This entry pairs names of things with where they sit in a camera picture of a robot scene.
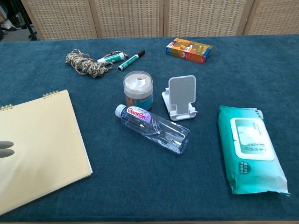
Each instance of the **yellow notebook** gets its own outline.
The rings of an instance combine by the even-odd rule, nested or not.
[[[92,169],[67,90],[0,107],[0,215],[90,176]]]

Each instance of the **spiral notebook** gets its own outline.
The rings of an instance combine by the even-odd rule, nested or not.
[[[0,215],[91,175],[67,90],[0,107],[0,126],[14,143],[0,158]]]

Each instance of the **black marker cap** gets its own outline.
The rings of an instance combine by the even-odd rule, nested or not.
[[[137,55],[138,55],[138,57],[141,57],[142,55],[144,55],[145,54],[145,50],[142,50],[142,51],[140,51]]]

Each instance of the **teal wet wipes package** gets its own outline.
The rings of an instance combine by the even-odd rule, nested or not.
[[[218,125],[233,194],[267,191],[289,194],[261,111],[221,105]]]

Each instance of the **marker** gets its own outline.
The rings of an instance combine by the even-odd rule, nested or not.
[[[128,67],[130,64],[132,64],[134,61],[136,61],[138,58],[142,57],[142,55],[145,54],[145,51],[140,51],[137,55],[134,55],[130,59],[128,59],[126,62],[118,66],[118,71],[123,71],[126,67]]]
[[[119,54],[116,54],[116,55],[103,57],[103,58],[100,58],[97,62],[98,63],[107,63],[107,62],[114,63],[114,62],[119,62],[119,61],[122,61],[122,60],[125,60],[124,53],[119,53]]]

